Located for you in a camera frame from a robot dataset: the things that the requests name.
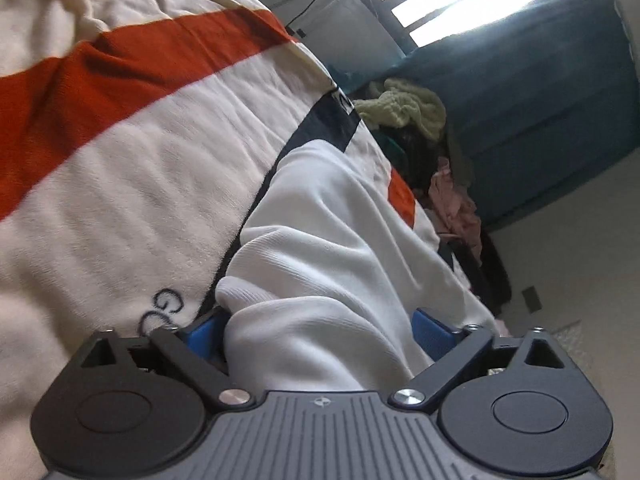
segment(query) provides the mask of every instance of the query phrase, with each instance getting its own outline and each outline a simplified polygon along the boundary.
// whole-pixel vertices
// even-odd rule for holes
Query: black cable
[[[289,23],[287,23],[287,25],[285,25],[285,28],[289,27],[289,25],[291,25],[291,23],[295,22],[300,16],[302,16],[305,12],[307,12],[309,10],[309,7],[311,7],[314,3],[316,2],[316,0],[311,0],[308,4],[308,6],[306,6],[302,12],[300,12],[295,18],[293,18],[292,20],[289,21]]]

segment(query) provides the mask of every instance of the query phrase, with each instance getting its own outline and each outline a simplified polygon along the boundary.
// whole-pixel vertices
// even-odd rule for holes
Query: striped blanket
[[[44,473],[29,416],[88,334],[212,306],[295,147],[356,156],[414,225],[348,99],[257,0],[0,0],[0,52],[3,478]]]

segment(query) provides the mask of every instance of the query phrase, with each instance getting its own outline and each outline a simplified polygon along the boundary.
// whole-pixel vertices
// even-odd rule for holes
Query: dark blue curtain
[[[415,50],[386,76],[441,97],[489,228],[575,189],[639,142],[638,79],[614,0],[536,0]]]

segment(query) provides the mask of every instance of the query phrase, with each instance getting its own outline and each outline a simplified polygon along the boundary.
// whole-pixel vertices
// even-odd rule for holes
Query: orange patch
[[[177,89],[292,41],[268,10],[121,27],[0,78],[0,220],[105,129]]]
[[[388,200],[393,208],[402,217],[402,220],[413,229],[415,222],[415,198],[414,194],[402,179],[400,174],[391,168],[391,181],[389,181]]]

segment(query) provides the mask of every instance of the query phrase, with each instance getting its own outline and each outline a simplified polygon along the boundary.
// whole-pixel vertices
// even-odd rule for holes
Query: pink cloth
[[[438,158],[438,171],[431,177],[429,198],[435,215],[430,215],[436,232],[441,238],[462,238],[480,261],[480,219],[476,204],[466,194],[466,189],[456,186],[451,176],[449,159]]]

